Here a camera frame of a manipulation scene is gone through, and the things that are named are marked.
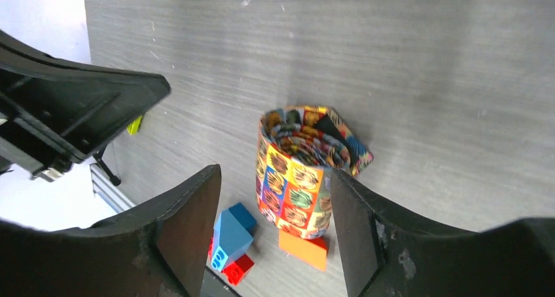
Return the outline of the colourful shell pattern tie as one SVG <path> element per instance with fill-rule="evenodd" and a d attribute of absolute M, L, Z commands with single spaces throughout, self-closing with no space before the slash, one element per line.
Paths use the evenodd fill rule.
<path fill-rule="evenodd" d="M 333 170 L 354 177 L 373 159 L 332 107 L 270 110 L 259 120 L 255 166 L 259 210 L 288 234 L 319 238 L 332 216 Z"/>

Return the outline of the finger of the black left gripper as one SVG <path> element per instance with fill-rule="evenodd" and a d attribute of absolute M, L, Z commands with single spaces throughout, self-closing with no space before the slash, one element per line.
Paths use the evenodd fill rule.
<path fill-rule="evenodd" d="M 171 92 L 162 75 L 54 58 L 1 34 L 1 172 L 53 182 Z"/>

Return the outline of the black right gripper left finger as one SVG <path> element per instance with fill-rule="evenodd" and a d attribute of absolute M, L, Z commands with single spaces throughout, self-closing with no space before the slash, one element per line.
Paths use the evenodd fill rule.
<path fill-rule="evenodd" d="M 207 166 L 89 228 L 1 223 L 2 296 L 198 296 L 221 192 Z"/>

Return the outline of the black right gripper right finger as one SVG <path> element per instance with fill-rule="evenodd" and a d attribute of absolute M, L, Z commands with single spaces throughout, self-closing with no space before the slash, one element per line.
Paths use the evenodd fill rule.
<path fill-rule="evenodd" d="M 344 171 L 330 178 L 348 296 L 553 296 L 554 219 L 472 232 L 419 215 Z"/>

